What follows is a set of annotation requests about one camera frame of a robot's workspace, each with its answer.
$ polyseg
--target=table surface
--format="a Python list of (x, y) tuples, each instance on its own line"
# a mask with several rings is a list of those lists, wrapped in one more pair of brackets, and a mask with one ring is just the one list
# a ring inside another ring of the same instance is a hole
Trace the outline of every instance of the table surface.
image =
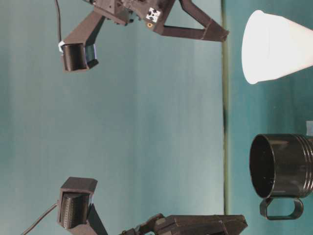
[[(310, 226), (313, 195), (303, 199), (304, 213), (294, 221), (267, 221), (259, 214), (261, 199), (250, 181), (248, 158), (253, 138), (259, 133), (306, 133), (313, 120), (310, 108), (313, 68), (278, 79), (250, 85), (241, 64), (245, 25), (257, 9), (284, 16), (313, 28), (313, 2), (309, 0), (225, 0), (224, 23), (231, 32), (224, 48), (225, 131), (227, 154), (227, 200), (229, 214), (244, 214), (249, 228), (242, 234), (312, 234)], [(288, 214), (291, 200), (272, 205), (270, 212)]]

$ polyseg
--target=white label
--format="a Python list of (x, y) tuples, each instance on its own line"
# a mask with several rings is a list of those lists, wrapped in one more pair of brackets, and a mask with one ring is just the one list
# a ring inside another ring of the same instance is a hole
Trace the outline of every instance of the white label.
[(313, 136), (313, 121), (307, 121), (307, 136)]
[(153, 21), (154, 23), (156, 23), (160, 14), (161, 14), (160, 11), (157, 11), (157, 10), (153, 9), (152, 7), (150, 7), (146, 18)]

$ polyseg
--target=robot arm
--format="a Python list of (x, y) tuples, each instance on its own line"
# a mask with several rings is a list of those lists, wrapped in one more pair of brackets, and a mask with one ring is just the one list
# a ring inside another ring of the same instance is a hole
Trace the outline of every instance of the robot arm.
[(84, 0), (93, 11), (59, 43), (64, 71), (86, 71), (98, 64), (95, 40), (105, 20), (117, 24), (132, 23), (134, 12), (146, 26), (162, 36), (224, 42), (229, 32), (199, 9), (192, 0), (179, 0), (182, 9), (203, 29), (165, 25), (175, 0)]

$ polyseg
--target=cup rim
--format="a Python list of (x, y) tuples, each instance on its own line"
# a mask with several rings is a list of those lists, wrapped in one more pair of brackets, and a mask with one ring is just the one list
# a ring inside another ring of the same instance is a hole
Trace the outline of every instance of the cup rim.
[[(259, 193), (259, 190), (256, 188), (256, 186), (255, 186), (254, 183), (253, 183), (252, 174), (251, 174), (251, 150), (252, 150), (253, 143), (254, 143), (258, 138), (263, 138), (263, 139), (265, 139), (266, 142), (268, 143), (268, 146), (269, 146), (270, 151), (271, 151), (271, 154), (272, 154), (273, 164), (274, 164), (274, 179), (273, 179), (273, 183), (272, 183), (271, 189), (270, 189), (269, 193), (268, 193), (266, 196), (261, 195), (261, 194)], [(275, 186), (275, 182), (276, 182), (275, 163), (276, 163), (276, 160), (275, 160), (274, 150), (273, 150), (272, 146), (270, 145), (269, 140), (268, 140), (266, 134), (258, 134), (258, 135), (253, 139), (252, 144), (251, 144), (250, 156), (249, 156), (249, 169), (250, 169), (250, 178), (251, 178), (251, 182), (252, 182), (253, 188), (254, 188), (255, 192), (259, 195), (259, 197), (261, 197), (261, 198), (264, 198), (264, 199), (270, 198), (270, 197), (271, 197), (271, 194), (272, 194), (273, 191), (274, 191), (274, 186)]]

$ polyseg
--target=black 3d-printed part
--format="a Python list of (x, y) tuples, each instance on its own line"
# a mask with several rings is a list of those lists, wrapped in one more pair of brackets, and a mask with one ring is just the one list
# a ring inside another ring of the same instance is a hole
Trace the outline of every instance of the black 3d-printed part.
[(65, 193), (61, 206), (61, 225), (71, 229), (85, 224), (88, 213), (89, 195), (82, 193)]

